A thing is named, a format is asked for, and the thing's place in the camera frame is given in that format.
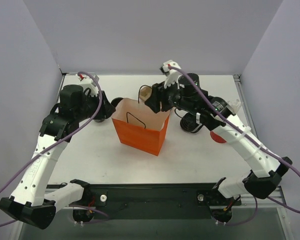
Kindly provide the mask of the orange paper bag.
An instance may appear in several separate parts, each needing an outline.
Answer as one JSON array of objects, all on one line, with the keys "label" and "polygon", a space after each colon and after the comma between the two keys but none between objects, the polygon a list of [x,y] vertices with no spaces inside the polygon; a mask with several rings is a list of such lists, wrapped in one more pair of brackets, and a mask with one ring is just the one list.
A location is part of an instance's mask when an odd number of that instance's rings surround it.
[{"label": "orange paper bag", "polygon": [[170,111],[154,113],[138,99],[123,98],[111,116],[122,144],[158,156],[166,138]]}]

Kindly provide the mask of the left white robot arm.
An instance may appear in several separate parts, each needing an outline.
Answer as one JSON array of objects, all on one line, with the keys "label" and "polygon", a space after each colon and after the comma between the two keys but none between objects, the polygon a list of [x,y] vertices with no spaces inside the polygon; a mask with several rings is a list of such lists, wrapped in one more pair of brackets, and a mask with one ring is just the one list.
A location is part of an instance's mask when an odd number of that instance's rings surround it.
[{"label": "left white robot arm", "polygon": [[33,162],[25,170],[16,189],[0,200],[0,209],[17,221],[46,229],[56,213],[72,203],[89,205],[94,196],[90,184],[74,179],[54,193],[46,187],[62,152],[81,122],[105,120],[115,112],[103,90],[70,84],[59,93],[56,103],[42,121]]}]

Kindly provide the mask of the black paper coffee cup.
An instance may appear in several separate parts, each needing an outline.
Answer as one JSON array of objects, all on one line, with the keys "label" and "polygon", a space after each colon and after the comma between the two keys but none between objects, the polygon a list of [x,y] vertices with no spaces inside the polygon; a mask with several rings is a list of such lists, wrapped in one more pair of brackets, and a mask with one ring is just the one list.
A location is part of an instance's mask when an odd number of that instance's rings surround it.
[{"label": "black paper coffee cup", "polygon": [[103,123],[106,120],[106,118],[102,118],[102,119],[94,119],[93,121],[96,123]]}]

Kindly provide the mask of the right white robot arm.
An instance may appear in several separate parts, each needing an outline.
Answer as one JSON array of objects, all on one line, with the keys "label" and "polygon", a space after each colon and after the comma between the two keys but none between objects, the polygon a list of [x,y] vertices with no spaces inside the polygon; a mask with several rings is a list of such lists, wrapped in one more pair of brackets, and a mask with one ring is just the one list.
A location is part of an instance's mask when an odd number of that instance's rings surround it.
[{"label": "right white robot arm", "polygon": [[223,177],[215,184],[211,197],[217,204],[242,194],[268,198],[292,164],[288,157],[269,151],[224,99],[201,89],[195,73],[178,75],[170,85],[165,81],[153,84],[144,103],[154,113],[168,112],[172,108],[186,111],[198,126],[206,127],[225,140],[249,165],[247,175]]}]

